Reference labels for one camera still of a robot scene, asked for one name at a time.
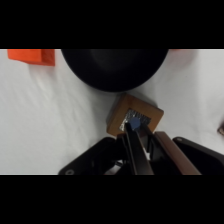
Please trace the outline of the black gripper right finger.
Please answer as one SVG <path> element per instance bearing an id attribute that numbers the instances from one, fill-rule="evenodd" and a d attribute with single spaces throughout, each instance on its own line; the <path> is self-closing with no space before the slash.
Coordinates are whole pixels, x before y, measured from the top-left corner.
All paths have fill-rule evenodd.
<path id="1" fill-rule="evenodd" d="M 155 137 L 182 175 L 200 175 L 197 168 L 165 132 L 156 132 Z"/>

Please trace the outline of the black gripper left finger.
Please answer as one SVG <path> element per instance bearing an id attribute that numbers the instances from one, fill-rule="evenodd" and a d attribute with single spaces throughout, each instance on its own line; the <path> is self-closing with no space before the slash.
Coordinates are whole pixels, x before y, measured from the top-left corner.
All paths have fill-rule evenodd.
<path id="1" fill-rule="evenodd" d="M 151 132 L 140 121 L 125 124 L 126 151 L 133 175 L 153 175 L 149 163 Z"/>

